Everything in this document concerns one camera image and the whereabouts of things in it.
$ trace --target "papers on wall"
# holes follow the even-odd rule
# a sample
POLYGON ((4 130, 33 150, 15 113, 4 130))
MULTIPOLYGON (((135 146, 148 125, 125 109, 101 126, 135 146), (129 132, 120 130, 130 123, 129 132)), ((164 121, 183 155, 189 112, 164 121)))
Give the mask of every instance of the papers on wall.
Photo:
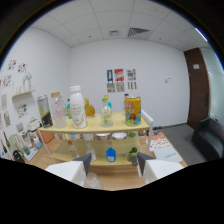
POLYGON ((124 73, 123 73, 123 69, 114 69, 114 74, 115 74, 115 81, 118 82, 122 82, 124 81, 124 73))
POLYGON ((107 81, 113 83, 113 70, 107 70, 107 81))
POLYGON ((11 125, 11 121, 10 121, 10 118, 9 118, 9 112, 8 110, 3 112, 3 116, 4 116, 4 120, 5 120, 5 126, 8 127, 11 125))
POLYGON ((115 93, 115 83, 107 83, 107 92, 115 93))
POLYGON ((128 89, 131 90, 137 89, 136 69, 128 69, 127 76, 128 76, 128 89))
POLYGON ((2 77, 1 85, 2 89, 11 85, 12 75, 5 75, 2 77))
POLYGON ((25 115, 27 115, 27 106, 26 104, 23 104, 23 105, 20 105, 18 108, 17 108, 17 114, 18 114, 18 117, 21 118, 25 115))
POLYGON ((2 114, 0 113, 0 131, 4 129, 3 121, 2 121, 2 114))
POLYGON ((19 64, 19 66, 18 66, 19 73, 25 73, 26 69, 27 69, 27 64, 25 64, 25 63, 19 64))
POLYGON ((7 110, 7 95, 2 95, 2 111, 7 110))
POLYGON ((116 88, 117 88, 117 92, 124 92, 125 91, 124 82, 117 82, 116 88))
POLYGON ((127 70, 128 81, 136 81, 136 69, 127 70))
POLYGON ((7 69, 8 70, 15 70, 15 66, 16 66, 16 60, 10 60, 7 69))

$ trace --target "ceiling light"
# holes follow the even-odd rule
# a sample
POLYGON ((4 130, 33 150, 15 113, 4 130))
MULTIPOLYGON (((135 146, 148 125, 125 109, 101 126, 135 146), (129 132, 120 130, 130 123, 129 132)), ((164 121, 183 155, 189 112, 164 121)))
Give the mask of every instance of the ceiling light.
POLYGON ((119 35, 119 31, 118 30, 113 30, 109 32, 110 36, 118 36, 119 35))
POLYGON ((207 41, 207 39, 204 37, 204 35, 197 29, 197 28, 195 28, 197 31, 198 31, 198 33, 200 33, 201 34, 201 36, 205 39, 205 41, 207 41))

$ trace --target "book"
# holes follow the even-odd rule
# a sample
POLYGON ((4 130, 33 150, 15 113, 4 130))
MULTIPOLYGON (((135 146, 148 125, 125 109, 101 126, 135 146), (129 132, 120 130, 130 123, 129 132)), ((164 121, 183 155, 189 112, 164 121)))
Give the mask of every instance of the book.
POLYGON ((181 156, 173 148, 169 140, 163 135, 155 135, 151 138, 150 151, 153 151, 155 157, 159 160, 177 163, 182 161, 181 156))

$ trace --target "ceiling vent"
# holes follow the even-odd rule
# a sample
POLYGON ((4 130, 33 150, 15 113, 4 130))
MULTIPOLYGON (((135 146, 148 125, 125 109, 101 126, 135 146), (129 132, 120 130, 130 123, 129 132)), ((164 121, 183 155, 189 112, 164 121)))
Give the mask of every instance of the ceiling vent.
POLYGON ((110 36, 119 36, 119 30, 113 30, 109 32, 110 36))
POLYGON ((151 34, 150 30, 144 30, 144 29, 139 29, 139 28, 130 28, 129 33, 128 33, 128 38, 148 40, 150 34, 151 34))

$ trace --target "blue bottle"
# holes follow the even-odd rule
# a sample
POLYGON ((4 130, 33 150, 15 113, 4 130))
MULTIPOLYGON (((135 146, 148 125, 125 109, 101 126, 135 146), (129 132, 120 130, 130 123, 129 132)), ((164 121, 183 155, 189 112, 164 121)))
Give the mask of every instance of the blue bottle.
POLYGON ((115 162, 116 161, 116 151, 112 148, 112 142, 108 142, 108 149, 106 151, 107 161, 115 162))
POLYGON ((35 146, 40 149, 42 147, 39 138, 36 136, 35 138, 33 138, 34 144, 35 146))

